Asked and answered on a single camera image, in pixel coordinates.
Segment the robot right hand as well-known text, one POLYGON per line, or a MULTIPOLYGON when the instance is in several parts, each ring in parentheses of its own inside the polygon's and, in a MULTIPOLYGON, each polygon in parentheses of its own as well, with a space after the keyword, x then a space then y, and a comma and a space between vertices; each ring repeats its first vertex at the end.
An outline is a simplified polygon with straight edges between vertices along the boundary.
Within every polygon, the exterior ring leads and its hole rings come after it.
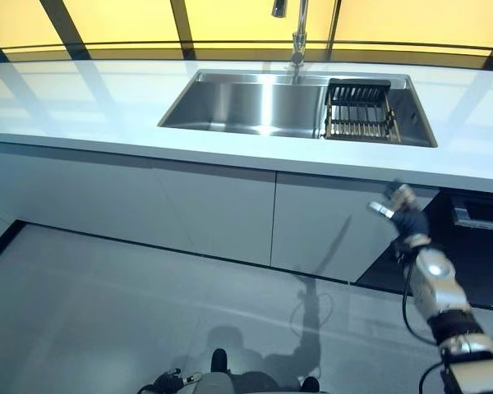
POLYGON ((387 185, 384 196, 387 204, 371 201, 367 207, 391 222, 399 234, 400 241, 408 248, 429 245, 429 221, 420 208, 411 186, 401 181, 393 181, 387 185))

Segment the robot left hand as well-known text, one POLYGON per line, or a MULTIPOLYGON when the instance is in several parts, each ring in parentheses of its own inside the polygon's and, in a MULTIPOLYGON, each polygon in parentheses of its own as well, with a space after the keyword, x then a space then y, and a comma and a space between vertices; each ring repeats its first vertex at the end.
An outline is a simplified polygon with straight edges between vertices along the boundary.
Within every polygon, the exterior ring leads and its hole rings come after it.
POLYGON ((152 384, 151 391, 155 393, 176 393, 182 388, 198 383, 202 379, 201 372, 183 377, 180 369, 171 369, 161 374, 152 384))

